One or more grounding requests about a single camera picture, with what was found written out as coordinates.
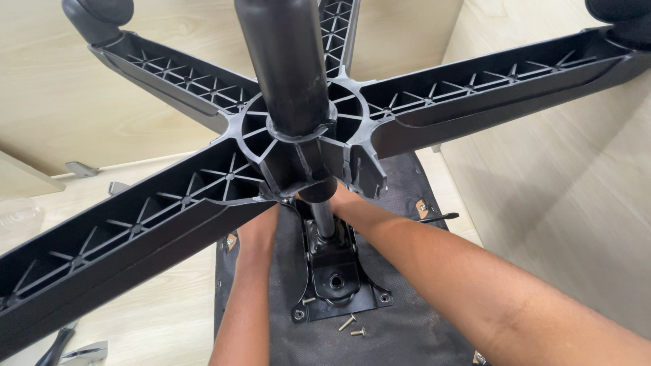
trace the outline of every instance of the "black fabric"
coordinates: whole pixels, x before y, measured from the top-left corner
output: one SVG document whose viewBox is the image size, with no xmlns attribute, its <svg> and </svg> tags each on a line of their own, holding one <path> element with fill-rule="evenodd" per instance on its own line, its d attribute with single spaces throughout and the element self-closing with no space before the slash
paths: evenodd
<svg viewBox="0 0 651 366">
<path fill-rule="evenodd" d="M 389 190 L 374 204 L 411 219 L 419 219 L 416 202 L 423 199 L 430 212 L 441 214 L 420 162 L 414 153 L 380 161 L 388 175 Z M 447 229 L 445 222 L 431 223 Z M 468 365 L 472 346 L 445 319 L 436 314 L 360 235 L 356 235 L 359 260 L 369 277 L 393 293 L 392 307 L 356 314 L 357 322 L 344 331 L 337 328 L 348 317 L 295 325 L 290 309 L 301 299 L 307 280 L 303 259 L 301 223 L 291 208 L 281 207 L 270 277 L 270 328 L 272 365 Z M 215 334 L 226 307 L 239 243 L 227 251 L 217 243 Z M 364 327 L 365 337 L 350 335 Z"/>
<path fill-rule="evenodd" d="M 133 0 L 77 0 L 90 15 L 105 23 L 125 25 L 133 16 Z"/>
</svg>

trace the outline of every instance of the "loose screw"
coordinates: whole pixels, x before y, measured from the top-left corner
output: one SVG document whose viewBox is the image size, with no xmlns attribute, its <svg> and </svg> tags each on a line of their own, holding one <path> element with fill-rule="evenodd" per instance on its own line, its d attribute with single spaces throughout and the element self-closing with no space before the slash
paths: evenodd
<svg viewBox="0 0 651 366">
<path fill-rule="evenodd" d="M 361 335 L 361 336 L 365 336 L 365 335 L 366 335 L 366 329 L 362 328 L 362 330 L 351 331 L 351 332 L 350 332 L 350 335 Z"/>
<path fill-rule="evenodd" d="M 344 323 L 344 325 L 342 325 L 341 327 L 339 327 L 339 331 L 342 331 L 342 330 L 346 329 L 346 327 L 349 326 L 350 323 L 352 323 L 352 322 L 356 322 L 356 321 L 357 321 L 357 319 L 355 319 L 355 315 L 352 315 L 352 314 L 351 314 L 351 315 L 350 315 L 350 319 L 346 320 L 346 322 Z"/>
</svg>

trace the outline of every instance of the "screw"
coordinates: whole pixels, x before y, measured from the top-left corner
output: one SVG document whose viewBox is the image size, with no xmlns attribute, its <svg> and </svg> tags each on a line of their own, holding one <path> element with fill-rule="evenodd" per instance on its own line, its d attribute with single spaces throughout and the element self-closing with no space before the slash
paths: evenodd
<svg viewBox="0 0 651 366">
<path fill-rule="evenodd" d="M 477 355 L 475 357 L 477 358 L 477 362 L 479 362 L 480 365 L 486 364 L 486 358 L 482 356 L 479 352 L 477 352 Z"/>
<path fill-rule="evenodd" d="M 346 322 L 344 323 L 344 325 L 342 325 L 341 327 L 339 327 L 339 331 L 342 331 L 342 330 L 346 329 L 346 327 L 349 326 L 350 323 L 352 323 L 352 322 L 356 322 L 356 321 L 357 321 L 357 319 L 355 319 L 355 315 L 352 315 L 352 314 L 351 314 L 351 315 L 350 315 L 350 319 L 346 320 Z"/>
<path fill-rule="evenodd" d="M 354 330 L 350 332 L 350 335 L 366 335 L 366 329 L 362 328 L 362 330 Z"/>
</svg>

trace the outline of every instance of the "wall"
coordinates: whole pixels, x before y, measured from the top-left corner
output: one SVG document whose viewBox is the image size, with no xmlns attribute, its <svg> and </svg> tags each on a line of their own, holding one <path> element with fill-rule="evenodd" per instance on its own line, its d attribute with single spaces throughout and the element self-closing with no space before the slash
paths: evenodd
<svg viewBox="0 0 651 366">
<path fill-rule="evenodd" d="M 439 64 L 461 4 L 362 0 L 352 76 Z M 217 137 L 100 64 L 60 1 L 9 2 L 0 27 L 0 150 L 35 169 L 67 173 L 72 160 L 104 167 L 197 150 Z M 233 0 L 136 0 L 123 28 L 254 76 Z"/>
<path fill-rule="evenodd" d="M 583 0 L 466 0 L 444 63 L 599 26 Z M 651 337 L 651 73 L 443 144 L 490 251 Z"/>
</svg>

